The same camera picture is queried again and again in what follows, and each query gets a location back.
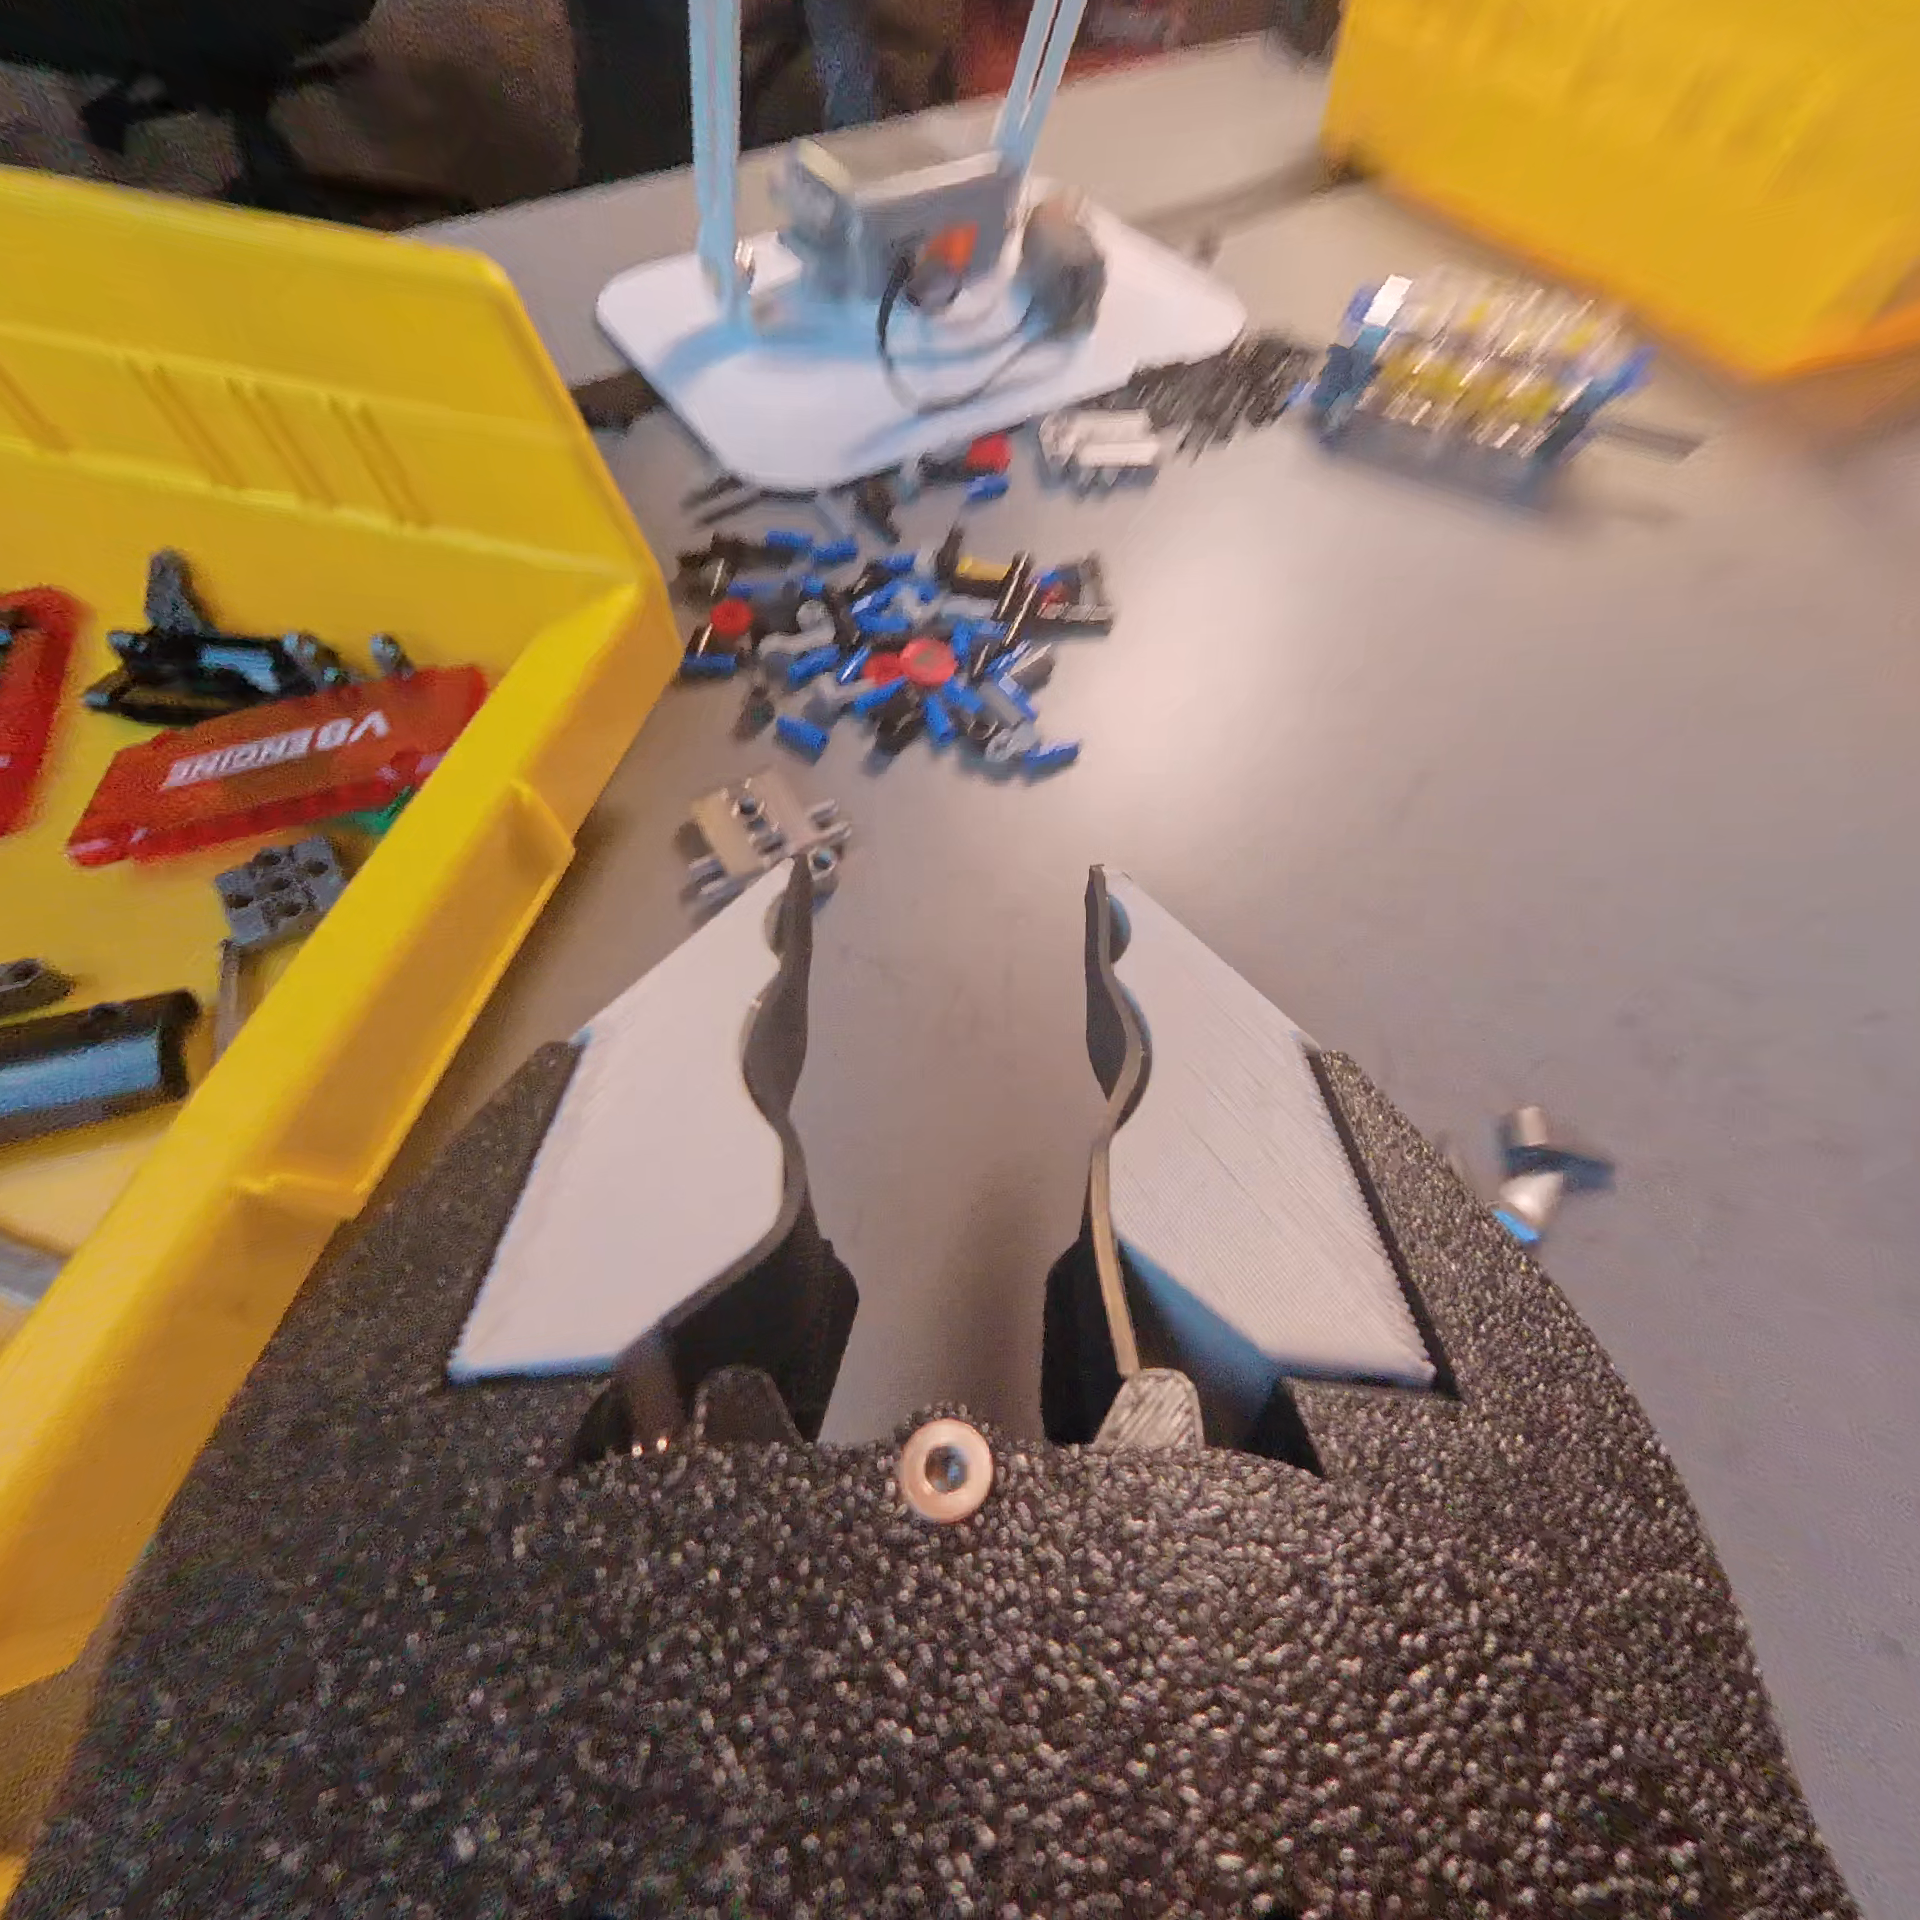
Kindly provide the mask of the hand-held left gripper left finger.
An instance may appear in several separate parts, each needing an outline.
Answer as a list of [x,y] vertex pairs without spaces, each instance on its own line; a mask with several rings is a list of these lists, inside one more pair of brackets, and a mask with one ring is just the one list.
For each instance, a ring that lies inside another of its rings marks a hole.
[[857,1283],[795,1120],[815,881],[813,856],[777,863],[566,1046],[450,1385],[596,1379],[577,1447],[631,1449],[755,1374],[777,1433],[823,1433]]

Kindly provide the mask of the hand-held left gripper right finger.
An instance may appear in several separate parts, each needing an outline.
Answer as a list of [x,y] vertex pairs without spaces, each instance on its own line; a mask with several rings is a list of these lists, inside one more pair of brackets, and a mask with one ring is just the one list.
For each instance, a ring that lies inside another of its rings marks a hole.
[[1042,1428],[1116,1439],[1178,1395],[1199,1444],[1313,1452],[1305,1385],[1443,1398],[1446,1351],[1331,1056],[1132,875],[1085,889],[1100,1094],[1076,1240],[1047,1274]]

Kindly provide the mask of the small grey beam assembly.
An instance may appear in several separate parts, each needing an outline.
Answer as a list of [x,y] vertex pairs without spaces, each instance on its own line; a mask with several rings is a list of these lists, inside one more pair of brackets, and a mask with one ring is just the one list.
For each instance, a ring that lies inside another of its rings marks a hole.
[[1052,484],[1111,492],[1156,476],[1163,439],[1146,410],[1073,407],[1038,424],[1038,458]]
[[698,852],[685,864],[683,896],[708,910],[786,863],[798,863],[818,889],[833,889],[853,823],[834,801],[810,801],[786,774],[766,767],[693,801],[685,830]]

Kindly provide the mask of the grey desk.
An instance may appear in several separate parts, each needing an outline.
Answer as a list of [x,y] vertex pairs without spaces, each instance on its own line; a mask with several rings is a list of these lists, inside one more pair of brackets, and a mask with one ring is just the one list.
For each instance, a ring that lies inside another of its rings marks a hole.
[[[569,384],[691,215],[450,233]],[[666,587],[705,458],[658,404],[603,465]],[[1915,1916],[1915,449],[1724,416],[1503,508],[1292,416],[969,532],[1095,551],[1117,622],[1053,780],[803,774],[855,826],[823,1433],[755,1374],[653,1447],[445,1382],[569,1043],[691,935],[685,806],[770,750],[673,688],[666,587],[566,872],[118,1590],[20,1916]],[[1446,1351],[1301,1388],[1318,1472],[1039,1439],[1093,868],[1331,1056]],[[1534,1249],[1529,1102],[1617,1161]]]

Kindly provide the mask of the yellow bin with black parts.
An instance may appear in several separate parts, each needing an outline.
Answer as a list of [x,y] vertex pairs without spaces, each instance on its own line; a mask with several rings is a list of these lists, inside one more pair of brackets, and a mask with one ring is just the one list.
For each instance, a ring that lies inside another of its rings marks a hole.
[[414,239],[5,170],[5,587],[177,548],[242,633],[391,633],[487,706],[188,1102],[5,1148],[63,1259],[5,1342],[3,1686],[73,1664],[370,1198],[673,675],[666,586],[506,272]]

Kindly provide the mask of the red building part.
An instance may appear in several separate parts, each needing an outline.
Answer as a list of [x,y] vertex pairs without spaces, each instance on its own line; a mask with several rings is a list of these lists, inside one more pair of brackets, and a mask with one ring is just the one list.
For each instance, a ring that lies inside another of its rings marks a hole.
[[428,780],[489,698],[481,667],[420,667],[156,736],[106,767],[67,858],[156,863],[377,809]]
[[33,817],[79,616],[79,602],[50,586],[3,596],[3,836]]

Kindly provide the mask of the pile of small coloured pieces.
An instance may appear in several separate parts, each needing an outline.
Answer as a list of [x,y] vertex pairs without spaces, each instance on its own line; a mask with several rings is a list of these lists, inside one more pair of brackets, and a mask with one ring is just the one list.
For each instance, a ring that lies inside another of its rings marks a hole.
[[742,739],[818,762],[837,729],[894,762],[914,746],[1042,782],[1083,756],[1042,700],[1067,640],[1114,633],[1101,556],[989,561],[966,519],[905,540],[905,471],[772,490],[719,471],[683,495],[699,540],[674,561],[678,682],[733,687]]

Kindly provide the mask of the pile of black pins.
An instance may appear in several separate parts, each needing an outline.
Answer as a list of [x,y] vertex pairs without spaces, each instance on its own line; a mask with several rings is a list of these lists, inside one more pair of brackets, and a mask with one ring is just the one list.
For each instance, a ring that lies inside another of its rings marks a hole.
[[1287,335],[1246,331],[1210,358],[1142,368],[1130,394],[1153,428],[1194,458],[1284,418],[1321,361],[1321,351]]

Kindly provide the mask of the clear yellow gear assembly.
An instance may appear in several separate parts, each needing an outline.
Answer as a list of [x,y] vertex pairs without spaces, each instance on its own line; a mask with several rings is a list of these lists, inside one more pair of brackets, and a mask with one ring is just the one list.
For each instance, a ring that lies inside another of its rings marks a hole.
[[1433,458],[1557,473],[1650,374],[1610,305],[1540,282],[1390,274],[1358,288],[1305,407],[1325,447],[1379,430]]

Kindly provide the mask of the grey toy motor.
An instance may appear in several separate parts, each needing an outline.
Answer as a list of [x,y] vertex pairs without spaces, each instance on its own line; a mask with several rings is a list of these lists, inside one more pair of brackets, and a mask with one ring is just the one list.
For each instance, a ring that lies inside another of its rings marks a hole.
[[1014,287],[1023,326],[1039,340],[1093,329],[1109,287],[1109,263],[1089,207],[1073,193],[1049,193],[1027,210]]

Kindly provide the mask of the grey battery box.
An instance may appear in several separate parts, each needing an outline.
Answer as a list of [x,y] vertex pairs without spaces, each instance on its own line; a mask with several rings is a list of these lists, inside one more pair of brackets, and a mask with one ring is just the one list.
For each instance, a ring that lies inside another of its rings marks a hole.
[[998,268],[1021,193],[1023,168],[998,151],[861,175],[803,139],[777,184],[779,241],[818,299],[877,305],[905,270],[903,288],[941,306]]

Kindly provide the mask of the empty yellow bin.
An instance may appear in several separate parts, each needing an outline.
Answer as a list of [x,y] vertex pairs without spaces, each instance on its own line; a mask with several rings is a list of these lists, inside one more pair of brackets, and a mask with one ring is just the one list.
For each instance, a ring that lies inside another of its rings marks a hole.
[[1324,147],[1743,377],[1915,351],[1915,2],[1356,2]]

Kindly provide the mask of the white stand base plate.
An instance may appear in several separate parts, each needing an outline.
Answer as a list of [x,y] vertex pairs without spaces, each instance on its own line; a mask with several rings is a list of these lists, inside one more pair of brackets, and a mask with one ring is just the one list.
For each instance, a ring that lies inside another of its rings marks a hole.
[[[1210,270],[1078,194],[1109,263],[1093,329],[1039,340],[1023,326],[1027,210],[1070,193],[1036,179],[1033,158],[1083,12],[1031,7],[993,138],[957,153],[998,151],[1023,168],[1014,227],[988,280],[933,306],[905,290],[905,270],[877,305],[818,299],[781,247],[781,224],[756,236],[741,228],[741,4],[687,7],[695,250],[613,276],[594,318],[719,467],[756,488],[829,490],[1239,339],[1244,306]],[[775,199],[795,144],[779,158]]]

